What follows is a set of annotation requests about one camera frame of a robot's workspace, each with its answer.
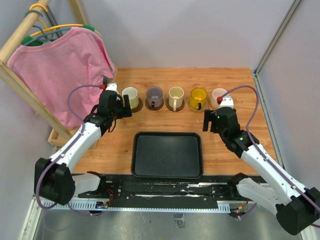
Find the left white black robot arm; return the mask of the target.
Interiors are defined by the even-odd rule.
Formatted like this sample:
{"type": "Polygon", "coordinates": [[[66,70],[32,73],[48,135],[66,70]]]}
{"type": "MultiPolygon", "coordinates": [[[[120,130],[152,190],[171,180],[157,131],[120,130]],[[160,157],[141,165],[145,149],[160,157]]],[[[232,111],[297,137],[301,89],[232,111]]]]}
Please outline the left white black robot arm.
{"type": "Polygon", "coordinates": [[[104,176],[96,172],[72,175],[78,161],[106,132],[114,130],[118,119],[132,116],[128,95],[103,90],[99,102],[83,120],[77,133],[49,158],[39,158],[34,170],[34,194],[54,204],[66,205],[74,196],[90,192],[96,198],[107,193],[104,176]]]}

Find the lilac mug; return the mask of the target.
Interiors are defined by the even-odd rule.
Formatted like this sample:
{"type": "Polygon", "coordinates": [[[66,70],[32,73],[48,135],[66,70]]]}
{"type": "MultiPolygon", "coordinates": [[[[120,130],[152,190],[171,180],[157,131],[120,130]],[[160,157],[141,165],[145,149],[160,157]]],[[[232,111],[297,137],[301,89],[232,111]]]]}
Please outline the lilac mug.
{"type": "Polygon", "coordinates": [[[158,86],[150,87],[146,91],[147,103],[151,108],[158,108],[163,102],[163,91],[158,86]]]}

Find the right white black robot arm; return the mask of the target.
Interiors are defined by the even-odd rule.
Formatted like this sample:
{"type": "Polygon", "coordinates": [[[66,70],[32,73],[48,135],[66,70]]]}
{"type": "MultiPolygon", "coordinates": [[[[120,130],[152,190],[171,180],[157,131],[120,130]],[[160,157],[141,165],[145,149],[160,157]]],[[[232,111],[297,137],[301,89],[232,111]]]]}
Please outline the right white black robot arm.
{"type": "Polygon", "coordinates": [[[241,129],[235,109],[205,110],[203,131],[219,134],[226,148],[251,165],[269,185],[264,187],[238,173],[226,188],[230,199],[253,200],[275,215],[280,226],[294,236],[319,220],[319,190],[305,187],[272,159],[249,131],[241,129]]]}

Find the cream yellow mug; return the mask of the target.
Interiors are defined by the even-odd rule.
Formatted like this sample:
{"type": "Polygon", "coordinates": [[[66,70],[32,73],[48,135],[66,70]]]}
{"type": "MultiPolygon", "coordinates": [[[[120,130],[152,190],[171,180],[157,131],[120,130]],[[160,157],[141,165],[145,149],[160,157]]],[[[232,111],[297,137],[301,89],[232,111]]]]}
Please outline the cream yellow mug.
{"type": "Polygon", "coordinates": [[[184,102],[184,90],[179,86],[174,86],[169,90],[168,94],[168,105],[174,112],[177,112],[184,102]]]}

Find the white mug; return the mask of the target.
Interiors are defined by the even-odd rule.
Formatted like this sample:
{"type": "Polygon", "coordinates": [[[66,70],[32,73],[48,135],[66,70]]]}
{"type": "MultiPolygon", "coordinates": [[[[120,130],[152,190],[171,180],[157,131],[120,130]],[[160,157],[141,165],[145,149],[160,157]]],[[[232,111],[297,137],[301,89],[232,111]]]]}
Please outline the white mug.
{"type": "Polygon", "coordinates": [[[139,105],[138,90],[134,87],[126,87],[122,91],[122,95],[128,95],[130,108],[133,110],[139,105]]]}

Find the pink mug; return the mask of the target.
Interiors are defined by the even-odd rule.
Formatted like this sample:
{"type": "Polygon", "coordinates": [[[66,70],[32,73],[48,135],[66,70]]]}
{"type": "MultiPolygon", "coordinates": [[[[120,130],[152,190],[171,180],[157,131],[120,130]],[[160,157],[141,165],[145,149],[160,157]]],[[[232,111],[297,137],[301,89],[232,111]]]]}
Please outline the pink mug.
{"type": "Polygon", "coordinates": [[[218,104],[218,97],[221,97],[223,94],[225,94],[227,90],[223,88],[216,88],[212,91],[211,98],[210,98],[210,106],[213,110],[216,110],[219,107],[218,104]]]}

